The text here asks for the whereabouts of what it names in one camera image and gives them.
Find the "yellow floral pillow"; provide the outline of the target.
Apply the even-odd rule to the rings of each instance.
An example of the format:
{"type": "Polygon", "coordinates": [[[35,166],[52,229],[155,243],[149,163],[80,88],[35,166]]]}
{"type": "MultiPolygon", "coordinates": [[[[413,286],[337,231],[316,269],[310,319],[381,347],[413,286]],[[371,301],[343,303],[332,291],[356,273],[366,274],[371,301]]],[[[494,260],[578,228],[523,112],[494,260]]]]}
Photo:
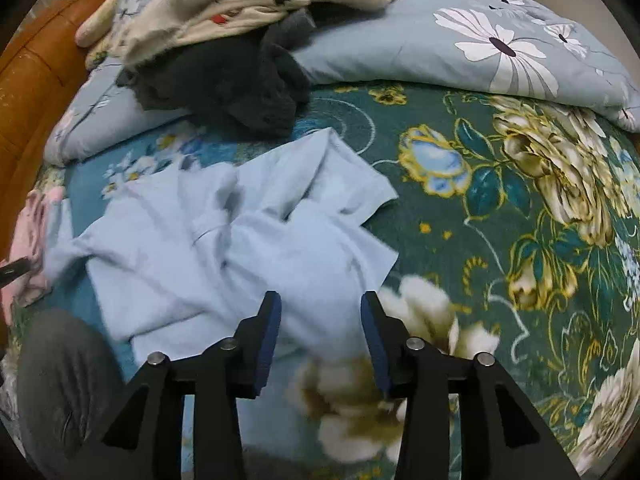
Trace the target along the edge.
{"type": "Polygon", "coordinates": [[[105,0],[77,29],[75,44],[86,49],[85,68],[95,70],[108,55],[118,0],[105,0]]]}

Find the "pink garment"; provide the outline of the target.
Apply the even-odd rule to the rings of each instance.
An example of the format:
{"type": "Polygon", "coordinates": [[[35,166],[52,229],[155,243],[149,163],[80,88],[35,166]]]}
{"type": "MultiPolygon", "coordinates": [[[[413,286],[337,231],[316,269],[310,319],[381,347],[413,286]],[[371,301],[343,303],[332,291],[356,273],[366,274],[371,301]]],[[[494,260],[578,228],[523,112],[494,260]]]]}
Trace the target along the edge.
{"type": "Polygon", "coordinates": [[[13,324],[13,311],[28,307],[50,292],[50,284],[43,273],[43,257],[49,212],[65,197],[64,186],[55,186],[48,192],[31,190],[23,209],[17,216],[9,259],[3,263],[26,258],[30,270],[1,289],[1,305],[7,326],[13,324]]]}

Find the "teal floral bed blanket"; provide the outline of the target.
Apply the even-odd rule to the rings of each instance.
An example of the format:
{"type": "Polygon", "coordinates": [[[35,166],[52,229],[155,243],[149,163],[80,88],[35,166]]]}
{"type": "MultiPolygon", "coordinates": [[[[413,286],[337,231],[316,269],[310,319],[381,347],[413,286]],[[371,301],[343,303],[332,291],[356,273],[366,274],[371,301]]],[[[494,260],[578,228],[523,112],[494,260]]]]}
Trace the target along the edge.
{"type": "MultiPolygon", "coordinates": [[[[364,225],[398,252],[384,307],[442,352],[497,352],[582,479],[625,478],[639,451],[639,155],[626,132],[591,110],[420,84],[318,89],[291,140],[326,127],[399,195],[364,225]]],[[[242,165],[283,142],[186,118],[40,179],[66,184],[77,236],[123,184],[182,156],[242,165]]],[[[315,479],[393,478],[400,405],[374,408],[364,364],[292,350],[239,403],[243,441],[315,479]]]]}

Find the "grey trousers leg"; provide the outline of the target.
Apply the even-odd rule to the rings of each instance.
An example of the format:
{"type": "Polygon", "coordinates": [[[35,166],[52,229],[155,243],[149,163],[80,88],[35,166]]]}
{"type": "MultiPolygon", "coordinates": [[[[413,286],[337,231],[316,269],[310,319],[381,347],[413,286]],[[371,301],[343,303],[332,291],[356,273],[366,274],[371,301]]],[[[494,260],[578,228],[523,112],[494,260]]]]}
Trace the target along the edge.
{"type": "Polygon", "coordinates": [[[36,313],[16,374],[23,446],[36,469],[59,479],[124,388],[110,345],[92,326],[58,309],[36,313]]]}

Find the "dark grey garment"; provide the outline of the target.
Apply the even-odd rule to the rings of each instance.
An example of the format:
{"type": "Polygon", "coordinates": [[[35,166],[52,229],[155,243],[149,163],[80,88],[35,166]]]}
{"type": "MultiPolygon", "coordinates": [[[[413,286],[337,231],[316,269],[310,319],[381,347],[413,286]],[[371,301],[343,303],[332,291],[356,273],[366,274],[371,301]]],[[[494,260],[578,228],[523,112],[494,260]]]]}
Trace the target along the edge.
{"type": "Polygon", "coordinates": [[[226,113],[261,136],[288,136],[308,104],[310,82],[290,50],[316,29],[306,9],[244,35],[171,49],[123,68],[119,87],[146,110],[183,108],[203,119],[226,113]]]}

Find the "light blue floral duvet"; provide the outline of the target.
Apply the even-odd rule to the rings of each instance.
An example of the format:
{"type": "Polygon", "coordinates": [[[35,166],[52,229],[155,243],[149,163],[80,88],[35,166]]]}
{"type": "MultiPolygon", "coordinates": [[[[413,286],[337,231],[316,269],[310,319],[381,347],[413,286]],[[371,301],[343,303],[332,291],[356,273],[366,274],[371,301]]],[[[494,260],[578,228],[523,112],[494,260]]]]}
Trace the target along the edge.
{"type": "MultiPolygon", "coordinates": [[[[112,36],[122,18],[149,1],[118,0],[112,36]]],[[[393,0],[375,12],[314,2],[303,9],[316,29],[290,53],[310,88],[420,82],[578,106],[626,131],[639,129],[639,91],[622,63],[582,25],[533,0],[393,0]]],[[[132,90],[116,84],[127,66],[110,50],[53,128],[44,148],[50,164],[91,157],[195,115],[143,108],[132,90]]]]}

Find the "orange wooden headboard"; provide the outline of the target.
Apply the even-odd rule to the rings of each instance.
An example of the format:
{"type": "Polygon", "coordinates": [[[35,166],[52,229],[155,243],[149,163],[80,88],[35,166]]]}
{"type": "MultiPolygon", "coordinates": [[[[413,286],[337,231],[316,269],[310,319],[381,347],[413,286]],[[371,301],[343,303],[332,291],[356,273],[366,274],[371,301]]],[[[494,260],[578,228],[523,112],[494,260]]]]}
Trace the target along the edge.
{"type": "Polygon", "coordinates": [[[43,148],[79,87],[87,51],[76,30],[105,0],[56,0],[1,55],[1,255],[34,187],[43,148]]]}

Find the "light blue t-shirt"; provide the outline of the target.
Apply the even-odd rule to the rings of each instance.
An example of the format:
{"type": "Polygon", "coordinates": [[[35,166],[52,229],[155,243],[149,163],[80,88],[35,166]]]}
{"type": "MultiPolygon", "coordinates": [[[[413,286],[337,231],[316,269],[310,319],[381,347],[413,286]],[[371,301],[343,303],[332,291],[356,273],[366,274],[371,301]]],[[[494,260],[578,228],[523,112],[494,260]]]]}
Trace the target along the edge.
{"type": "Polygon", "coordinates": [[[329,128],[242,165],[186,156],[122,185],[101,218],[58,238],[44,272],[85,263],[107,333],[137,361],[201,353],[270,290],[280,345],[339,361],[363,352],[361,296],[397,260],[364,226],[396,196],[329,128]]]}

